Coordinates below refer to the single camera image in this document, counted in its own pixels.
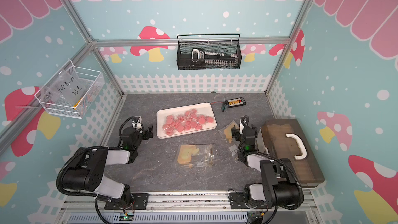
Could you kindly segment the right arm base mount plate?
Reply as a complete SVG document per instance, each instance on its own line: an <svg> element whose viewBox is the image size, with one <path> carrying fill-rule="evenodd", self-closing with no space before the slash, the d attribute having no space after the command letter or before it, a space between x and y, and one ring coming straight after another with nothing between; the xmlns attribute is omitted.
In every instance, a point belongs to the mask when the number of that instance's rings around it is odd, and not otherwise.
<svg viewBox="0 0 398 224"><path fill-rule="evenodd" d="M227 193L230 201L231 209L259 209L268 210L268 205L265 201L251 200L243 192L231 191Z"/></svg>

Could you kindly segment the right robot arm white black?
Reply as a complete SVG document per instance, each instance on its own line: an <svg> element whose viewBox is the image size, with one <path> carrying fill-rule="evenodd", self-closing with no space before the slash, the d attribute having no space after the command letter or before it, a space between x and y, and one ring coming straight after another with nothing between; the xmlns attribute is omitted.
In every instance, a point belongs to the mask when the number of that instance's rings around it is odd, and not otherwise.
<svg viewBox="0 0 398 224"><path fill-rule="evenodd" d="M249 117L239 120L239 128L231 129L232 138L239 142L237 159L261 174L261 182L244 188L243 203L247 208L282 207L295 210L304 202L304 193L289 159L273 158L260 152L256 145L258 129L249 126Z"/></svg>

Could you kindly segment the ziploc bag with pink cookies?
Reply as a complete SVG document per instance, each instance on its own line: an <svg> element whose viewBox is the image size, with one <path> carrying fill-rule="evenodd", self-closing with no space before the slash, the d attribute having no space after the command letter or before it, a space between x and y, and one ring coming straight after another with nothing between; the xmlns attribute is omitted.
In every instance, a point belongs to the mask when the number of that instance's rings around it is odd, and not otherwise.
<svg viewBox="0 0 398 224"><path fill-rule="evenodd" d="M177 150L174 166L188 168L212 167L214 159L214 144L182 144Z"/></svg>
<svg viewBox="0 0 398 224"><path fill-rule="evenodd" d="M223 140L226 142L228 151L233 158L233 160L236 163L239 163L238 161L238 146L239 146L239 141L236 141L236 139L232 136L232 129L235 128L237 132L239 133L239 125L233 120L230 124L228 124L226 127L222 128L219 133Z"/></svg>

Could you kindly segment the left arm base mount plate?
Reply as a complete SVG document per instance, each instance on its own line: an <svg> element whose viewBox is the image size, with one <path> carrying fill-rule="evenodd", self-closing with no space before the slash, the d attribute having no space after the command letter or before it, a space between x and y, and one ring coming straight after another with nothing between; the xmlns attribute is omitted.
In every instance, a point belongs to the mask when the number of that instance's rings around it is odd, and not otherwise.
<svg viewBox="0 0 398 224"><path fill-rule="evenodd" d="M130 194L123 196L121 199L112 199L105 203L104 209L107 211L115 210L145 210L148 204L149 194Z"/></svg>

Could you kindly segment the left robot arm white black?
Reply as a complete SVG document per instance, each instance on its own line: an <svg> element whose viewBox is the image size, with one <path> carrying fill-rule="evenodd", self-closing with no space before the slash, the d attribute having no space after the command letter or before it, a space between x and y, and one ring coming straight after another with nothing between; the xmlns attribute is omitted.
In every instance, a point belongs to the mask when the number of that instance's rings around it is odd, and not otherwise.
<svg viewBox="0 0 398 224"><path fill-rule="evenodd" d="M57 190L68 196L95 197L131 205L134 198L129 185L106 177L104 171L107 166L132 164L142 141L153 138L153 125L145 128L140 116L129 117L119 128L118 138L116 147L77 149L57 176Z"/></svg>

